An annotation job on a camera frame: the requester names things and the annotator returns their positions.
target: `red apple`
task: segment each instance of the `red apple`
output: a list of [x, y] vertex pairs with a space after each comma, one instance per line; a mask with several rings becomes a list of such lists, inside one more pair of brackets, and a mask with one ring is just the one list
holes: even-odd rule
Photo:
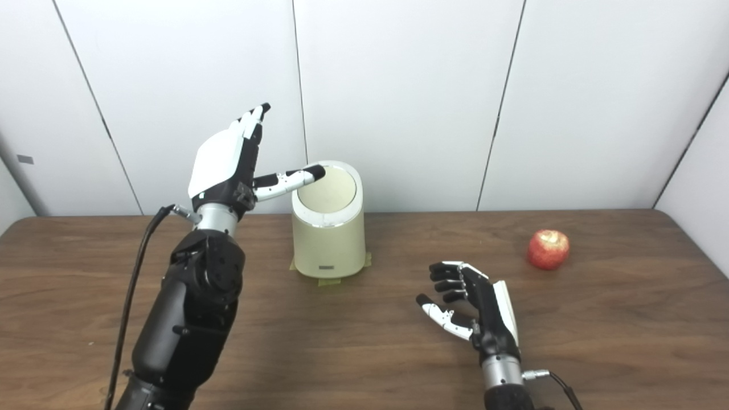
[[553, 229], [542, 229], [531, 237], [526, 259], [537, 268], [552, 271], [559, 268], [567, 259], [567, 255], [569, 255], [567, 235]]

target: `prosthetic hand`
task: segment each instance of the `prosthetic hand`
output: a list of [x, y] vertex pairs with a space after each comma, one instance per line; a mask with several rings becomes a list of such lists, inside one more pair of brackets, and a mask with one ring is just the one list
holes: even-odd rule
[[425, 295], [418, 304], [444, 330], [470, 340], [479, 352], [479, 364], [486, 383], [484, 404], [487, 410], [534, 410], [524, 387], [516, 321], [506, 283], [491, 283], [488, 276], [468, 263], [439, 262], [430, 266], [435, 290], [447, 292], [443, 301], [469, 301], [478, 309], [473, 319], [438, 306]]
[[[254, 178], [261, 122], [269, 109], [268, 104], [252, 109], [205, 141], [188, 189], [192, 210], [167, 209], [194, 227], [172, 251], [160, 293], [134, 347], [134, 370], [117, 409], [189, 408], [195, 391], [215, 369], [243, 289], [246, 256], [233, 239], [238, 221], [258, 201], [324, 176], [323, 167], [311, 166]], [[110, 388], [107, 406], [112, 399]]]

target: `robot finger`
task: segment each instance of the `robot finger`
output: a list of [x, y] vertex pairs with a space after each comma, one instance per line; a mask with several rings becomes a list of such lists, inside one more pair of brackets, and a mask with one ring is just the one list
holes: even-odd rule
[[246, 130], [246, 127], [248, 126], [248, 122], [251, 119], [251, 113], [246, 111], [245, 114], [243, 114], [242, 117], [238, 118], [237, 120], [230, 123], [230, 126], [228, 129], [233, 132], [238, 138], [243, 136], [244, 131]]
[[324, 167], [313, 165], [285, 174], [269, 174], [253, 179], [256, 201], [266, 201], [318, 181], [326, 175]]
[[250, 109], [249, 112], [251, 114], [253, 114], [253, 115], [256, 115], [256, 113], [255, 113], [256, 109], [260, 109], [259, 110], [259, 116], [260, 116], [261, 121], [263, 121], [263, 115], [266, 112], [268, 112], [269, 109], [271, 109], [271, 104], [269, 104], [269, 103], [263, 103], [263, 104], [259, 105], [258, 107], [255, 107], [253, 109]]
[[261, 116], [262, 115], [263, 115], [263, 107], [261, 107], [261, 106], [258, 106], [256, 108], [253, 108], [253, 110], [251, 111], [251, 116], [256, 121], [261, 121]]
[[438, 306], [431, 298], [423, 294], [418, 295], [416, 302], [423, 309], [423, 312], [433, 319], [443, 330], [461, 339], [469, 340], [473, 333], [472, 317]]
[[461, 299], [466, 298], [466, 291], [465, 290], [453, 290], [451, 292], [446, 293], [443, 295], [443, 301], [446, 303], [453, 303], [455, 301], [459, 301]]
[[430, 267], [430, 280], [440, 282], [447, 279], [460, 279], [458, 267], [462, 262], [445, 260], [443, 262], [433, 263]]
[[462, 290], [463, 282], [455, 279], [446, 279], [444, 281], [437, 282], [434, 287], [436, 292], [445, 292], [447, 290]]

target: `cream trash can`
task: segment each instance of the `cream trash can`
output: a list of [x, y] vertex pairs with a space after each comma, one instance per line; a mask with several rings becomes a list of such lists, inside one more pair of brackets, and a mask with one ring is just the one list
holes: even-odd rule
[[334, 279], [365, 265], [362, 180], [350, 165], [324, 160], [324, 178], [299, 188], [294, 207], [294, 265], [306, 276]]

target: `wire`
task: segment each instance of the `wire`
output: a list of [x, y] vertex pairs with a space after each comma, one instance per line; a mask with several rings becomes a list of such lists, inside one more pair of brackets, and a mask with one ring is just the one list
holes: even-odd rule
[[144, 253], [147, 251], [147, 244], [149, 238], [157, 229], [157, 226], [162, 222], [170, 211], [174, 208], [174, 205], [165, 206], [157, 211], [157, 214], [152, 217], [149, 221], [147, 229], [144, 232], [144, 236], [139, 244], [139, 251], [137, 252], [137, 258], [134, 262], [134, 268], [132, 269], [132, 277], [129, 279], [129, 288], [127, 289], [127, 297], [124, 300], [124, 307], [122, 308], [122, 319], [119, 324], [119, 336], [117, 337], [117, 348], [114, 351], [114, 364], [112, 365], [112, 376], [109, 379], [109, 392], [106, 394], [106, 402], [104, 404], [104, 410], [111, 410], [112, 403], [114, 402], [114, 391], [117, 388], [117, 377], [119, 375], [119, 367], [122, 361], [122, 349], [124, 348], [124, 336], [127, 333], [127, 324], [129, 323], [129, 311], [132, 307], [132, 298], [134, 297], [134, 288], [136, 287], [136, 281], [139, 278], [139, 270], [141, 269], [141, 263], [144, 260]]
[[559, 383], [560, 387], [562, 387], [564, 394], [567, 395], [567, 398], [569, 399], [569, 402], [572, 403], [574, 410], [582, 410], [582, 406], [580, 405], [580, 401], [577, 399], [577, 396], [574, 394], [574, 390], [568, 386], [561, 377], [554, 374], [553, 371], [549, 372], [549, 375], [555, 382]]

